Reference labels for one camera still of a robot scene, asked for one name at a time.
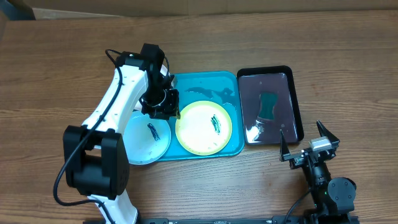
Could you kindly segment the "green sponge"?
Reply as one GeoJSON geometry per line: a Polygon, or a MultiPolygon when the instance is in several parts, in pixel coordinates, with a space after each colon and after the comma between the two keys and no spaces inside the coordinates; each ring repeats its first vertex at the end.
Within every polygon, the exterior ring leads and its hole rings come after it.
{"type": "Polygon", "coordinates": [[[264,120],[274,119],[274,107],[277,103],[277,95],[270,92],[262,92],[259,95],[260,108],[258,117],[264,120]]]}

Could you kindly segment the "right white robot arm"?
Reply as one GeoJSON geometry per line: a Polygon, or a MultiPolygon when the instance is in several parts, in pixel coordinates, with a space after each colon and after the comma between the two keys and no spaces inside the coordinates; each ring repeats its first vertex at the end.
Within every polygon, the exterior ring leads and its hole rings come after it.
{"type": "Polygon", "coordinates": [[[349,215],[354,210],[356,184],[346,177],[333,178],[326,161],[336,156],[340,140],[321,121],[317,121],[319,138],[312,139],[309,147],[298,154],[291,154],[280,132],[280,156],[282,162],[289,162],[291,169],[303,170],[308,190],[289,209],[284,221],[307,195],[313,199],[314,209],[304,211],[302,223],[358,223],[358,218],[349,215]]]}

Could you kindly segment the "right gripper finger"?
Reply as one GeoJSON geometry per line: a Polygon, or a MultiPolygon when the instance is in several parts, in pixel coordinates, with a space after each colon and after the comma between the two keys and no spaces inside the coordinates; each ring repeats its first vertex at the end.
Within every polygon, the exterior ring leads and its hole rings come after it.
{"type": "Polygon", "coordinates": [[[288,148],[288,144],[285,141],[284,133],[280,130],[280,151],[279,151],[279,160],[284,162],[287,157],[290,156],[290,151],[288,148]]]}
{"type": "Polygon", "coordinates": [[[339,139],[332,134],[320,120],[317,120],[317,128],[321,137],[327,137],[331,144],[338,144],[339,139]]]}

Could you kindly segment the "yellow plate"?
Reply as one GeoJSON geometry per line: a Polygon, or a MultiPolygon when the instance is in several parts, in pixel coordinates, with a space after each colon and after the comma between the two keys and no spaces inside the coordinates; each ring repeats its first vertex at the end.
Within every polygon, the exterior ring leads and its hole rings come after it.
{"type": "Polygon", "coordinates": [[[232,130],[228,112],[212,101],[190,103],[175,122],[178,142],[186,151],[198,156],[210,156],[225,148],[232,130]]]}

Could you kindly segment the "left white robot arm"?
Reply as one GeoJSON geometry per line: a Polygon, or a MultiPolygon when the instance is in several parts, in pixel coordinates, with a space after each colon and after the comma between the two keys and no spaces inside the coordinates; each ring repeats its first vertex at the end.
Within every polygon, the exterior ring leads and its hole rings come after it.
{"type": "Polygon", "coordinates": [[[65,162],[55,179],[53,197],[65,207],[95,204],[102,223],[139,223],[139,211],[126,191],[129,161],[124,130],[136,105],[152,119],[179,118],[179,92],[158,45],[145,43],[139,53],[116,55],[110,59],[112,83],[97,108],[81,126],[68,126],[63,134],[65,162]]]}

